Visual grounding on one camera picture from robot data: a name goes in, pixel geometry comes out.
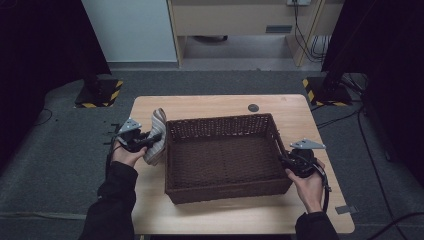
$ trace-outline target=light wood tabletop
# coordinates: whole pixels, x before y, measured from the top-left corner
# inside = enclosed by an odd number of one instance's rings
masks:
[[[303,138],[322,143],[308,103],[302,95],[206,95],[143,96],[135,99],[130,117],[150,131],[155,109],[164,109],[168,120],[254,114],[248,106],[271,113],[284,147]],[[346,202],[324,149],[314,150],[325,164],[332,188],[328,216],[338,233],[351,233],[349,213],[338,214],[335,207]],[[174,205],[164,193],[165,164],[135,166],[137,202],[132,217],[136,234],[291,234],[297,218],[306,210],[294,184],[283,195],[221,199]]]

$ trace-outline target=hand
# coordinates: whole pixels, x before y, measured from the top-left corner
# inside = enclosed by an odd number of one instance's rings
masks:
[[[147,147],[143,147],[142,149],[140,149],[140,151],[136,153],[128,152],[127,150],[125,150],[125,148],[121,146],[121,143],[119,141],[115,141],[113,149],[115,150],[112,155],[112,161],[121,162],[130,167],[134,167],[137,160],[144,156],[147,151]]]
[[[324,163],[318,160],[318,164],[324,169]],[[308,213],[322,212],[321,199],[324,187],[322,186],[322,178],[319,174],[314,172],[307,178],[300,178],[290,169],[286,169],[286,173],[296,185],[297,194],[305,205]]]

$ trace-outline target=black curtain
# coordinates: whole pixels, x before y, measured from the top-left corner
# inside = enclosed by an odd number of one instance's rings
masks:
[[[110,70],[81,1],[0,0],[0,168],[50,90],[98,74]]]
[[[388,158],[424,186],[424,1],[346,0],[323,71],[365,73],[363,96]]]

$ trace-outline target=gray carpet floor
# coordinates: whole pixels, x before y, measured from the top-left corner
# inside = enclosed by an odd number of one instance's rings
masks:
[[[51,91],[45,110],[11,164],[0,176],[0,212],[85,214],[104,180],[109,132],[128,117],[134,99],[149,95],[303,94],[301,80],[319,72],[299,71],[119,71],[124,84],[108,108],[74,108],[82,88],[76,81]],[[344,117],[361,107],[314,109],[317,124]],[[424,211],[424,190],[402,163],[388,162],[367,117],[360,116],[387,201],[397,218]],[[352,214],[355,231],[341,239],[367,239],[392,221],[376,171],[362,139],[357,115],[319,129]],[[0,218],[0,239],[77,239],[83,220]],[[423,239],[424,216],[398,224],[407,239]],[[378,239],[403,239],[396,227]]]

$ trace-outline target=black stand base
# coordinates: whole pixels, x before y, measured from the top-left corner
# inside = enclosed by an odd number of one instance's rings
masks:
[[[303,86],[312,105],[345,106],[352,104],[352,98],[344,86],[339,85],[335,91],[326,91],[323,87],[324,77],[308,77]]]
[[[77,99],[75,100],[75,107],[89,108],[89,107],[109,107],[115,102],[118,95],[122,81],[112,80],[97,80],[98,89],[90,89],[84,84]]]

